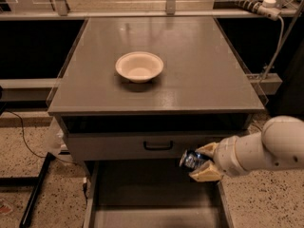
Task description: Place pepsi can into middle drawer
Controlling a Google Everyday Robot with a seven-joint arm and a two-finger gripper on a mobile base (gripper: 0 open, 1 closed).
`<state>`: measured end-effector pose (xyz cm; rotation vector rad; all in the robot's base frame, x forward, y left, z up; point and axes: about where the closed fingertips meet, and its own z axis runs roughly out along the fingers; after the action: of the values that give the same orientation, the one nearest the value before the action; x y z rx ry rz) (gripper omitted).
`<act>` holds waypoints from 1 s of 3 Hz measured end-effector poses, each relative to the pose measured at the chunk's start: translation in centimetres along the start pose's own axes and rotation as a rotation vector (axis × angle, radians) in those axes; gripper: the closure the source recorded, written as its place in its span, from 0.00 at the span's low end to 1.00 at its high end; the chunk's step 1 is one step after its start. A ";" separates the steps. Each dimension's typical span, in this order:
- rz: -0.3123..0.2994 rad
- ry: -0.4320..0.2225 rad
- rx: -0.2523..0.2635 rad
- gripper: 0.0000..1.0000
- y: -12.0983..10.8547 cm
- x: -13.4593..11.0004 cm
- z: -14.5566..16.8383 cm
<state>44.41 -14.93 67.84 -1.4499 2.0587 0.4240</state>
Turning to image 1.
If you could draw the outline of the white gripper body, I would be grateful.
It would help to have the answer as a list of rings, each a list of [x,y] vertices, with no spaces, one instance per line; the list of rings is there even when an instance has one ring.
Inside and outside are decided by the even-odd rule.
[[[229,177],[237,177],[247,175],[246,171],[237,158],[237,141],[239,137],[233,136],[225,138],[218,143],[214,152],[213,161],[218,170]]]

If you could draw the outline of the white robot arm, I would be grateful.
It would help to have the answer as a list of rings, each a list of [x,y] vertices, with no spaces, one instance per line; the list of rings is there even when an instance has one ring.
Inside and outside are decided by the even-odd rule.
[[[197,152],[210,158],[189,173],[198,182],[244,176],[255,170],[303,169],[304,122],[289,116],[274,117],[260,132],[211,142]]]

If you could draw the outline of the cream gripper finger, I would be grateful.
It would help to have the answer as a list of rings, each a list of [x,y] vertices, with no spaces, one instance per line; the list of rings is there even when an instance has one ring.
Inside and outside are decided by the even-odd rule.
[[[210,142],[204,146],[197,148],[196,151],[209,158],[213,158],[218,146],[219,146],[219,144],[217,142]]]
[[[196,170],[189,173],[189,176],[197,182],[220,181],[222,175],[212,161],[207,161]]]

